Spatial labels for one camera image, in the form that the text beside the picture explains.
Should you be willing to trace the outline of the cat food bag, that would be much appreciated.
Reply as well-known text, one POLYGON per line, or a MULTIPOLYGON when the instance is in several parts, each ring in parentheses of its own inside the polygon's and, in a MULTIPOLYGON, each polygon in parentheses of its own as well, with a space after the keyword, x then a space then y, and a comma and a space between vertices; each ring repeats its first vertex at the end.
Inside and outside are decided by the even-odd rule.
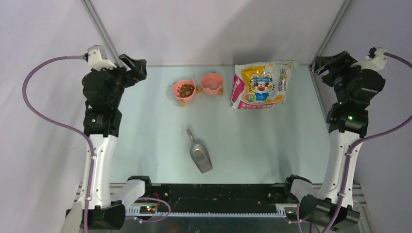
POLYGON ((299 61, 277 60, 235 65, 231 104, 234 109, 268 109, 285 100, 299 61))

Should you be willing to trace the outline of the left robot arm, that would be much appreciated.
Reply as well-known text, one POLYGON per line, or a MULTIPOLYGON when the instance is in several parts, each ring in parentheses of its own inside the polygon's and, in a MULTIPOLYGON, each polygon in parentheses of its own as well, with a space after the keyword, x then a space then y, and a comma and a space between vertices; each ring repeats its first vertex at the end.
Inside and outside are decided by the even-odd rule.
POLYGON ((117 195, 110 195, 110 169, 118 140, 122 114, 120 101, 126 88, 147 77, 145 59, 135 60, 122 54, 123 67, 88 54, 91 71, 82 79, 86 112, 82 135, 87 141, 85 175, 79 199, 66 213, 63 233, 80 230, 119 230, 126 209, 136 199, 148 202, 154 190, 143 180, 129 180, 117 195))

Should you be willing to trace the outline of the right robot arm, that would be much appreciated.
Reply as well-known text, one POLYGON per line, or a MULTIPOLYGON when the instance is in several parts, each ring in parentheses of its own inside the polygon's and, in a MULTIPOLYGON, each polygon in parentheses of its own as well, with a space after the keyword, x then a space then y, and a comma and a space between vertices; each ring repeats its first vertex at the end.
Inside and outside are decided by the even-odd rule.
POLYGON ((340 231, 358 223, 353 210, 352 185, 356 160, 367 134, 367 107, 384 87, 379 74, 387 62, 385 50, 371 48, 364 61, 346 51, 318 56, 310 65, 314 75, 333 88, 337 101, 326 116, 330 139, 329 159, 320 189, 306 178, 291 175, 285 180, 285 201, 298 201, 296 217, 328 230, 340 231))

